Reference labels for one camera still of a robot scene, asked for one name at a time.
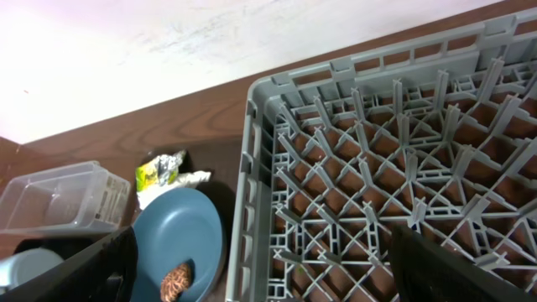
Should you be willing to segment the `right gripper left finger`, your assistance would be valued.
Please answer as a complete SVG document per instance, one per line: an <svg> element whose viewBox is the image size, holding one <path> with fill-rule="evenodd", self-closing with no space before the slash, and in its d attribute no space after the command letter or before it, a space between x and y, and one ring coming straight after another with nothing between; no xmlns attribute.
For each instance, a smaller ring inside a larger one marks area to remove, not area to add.
<svg viewBox="0 0 537 302"><path fill-rule="evenodd" d="M2 301L129 302L137 276L134 230L123 227L40 276L10 289Z"/></svg>

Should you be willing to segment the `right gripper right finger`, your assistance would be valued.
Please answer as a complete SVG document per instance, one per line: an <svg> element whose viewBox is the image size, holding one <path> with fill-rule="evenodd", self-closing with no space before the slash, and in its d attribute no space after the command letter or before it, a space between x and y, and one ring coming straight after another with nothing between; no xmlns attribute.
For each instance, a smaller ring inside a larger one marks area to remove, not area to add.
<svg viewBox="0 0 537 302"><path fill-rule="evenodd" d="M388 260L402 302L536 302L406 226L391 229Z"/></svg>

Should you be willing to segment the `brown morel mushroom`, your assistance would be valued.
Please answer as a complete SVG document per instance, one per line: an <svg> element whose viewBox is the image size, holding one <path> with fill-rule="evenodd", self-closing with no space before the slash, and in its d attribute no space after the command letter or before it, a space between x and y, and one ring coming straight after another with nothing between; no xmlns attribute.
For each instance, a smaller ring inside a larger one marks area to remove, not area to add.
<svg viewBox="0 0 537 302"><path fill-rule="evenodd" d="M192 285L192 271L188 263L182 263L169 271L160 285L163 302L174 302Z"/></svg>

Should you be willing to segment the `large blue plate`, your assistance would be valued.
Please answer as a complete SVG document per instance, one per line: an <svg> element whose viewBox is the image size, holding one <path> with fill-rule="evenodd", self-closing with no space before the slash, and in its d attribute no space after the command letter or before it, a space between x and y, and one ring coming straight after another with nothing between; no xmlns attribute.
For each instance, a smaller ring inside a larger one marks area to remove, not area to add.
<svg viewBox="0 0 537 302"><path fill-rule="evenodd" d="M227 239L212 201L195 189L179 188L152 201L133 223L138 245L132 301L160 301L164 277L182 263L192 285L179 301L202 301L216 286L227 255Z"/></svg>

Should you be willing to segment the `light blue rice bowl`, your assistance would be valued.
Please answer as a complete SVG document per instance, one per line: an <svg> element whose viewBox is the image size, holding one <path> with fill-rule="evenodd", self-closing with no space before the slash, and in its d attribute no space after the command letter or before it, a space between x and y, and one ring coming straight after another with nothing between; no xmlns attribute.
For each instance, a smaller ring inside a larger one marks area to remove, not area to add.
<svg viewBox="0 0 537 302"><path fill-rule="evenodd" d="M1 260L1 294L14 289L29 280L64 262L57 253L35 248L16 253Z"/></svg>

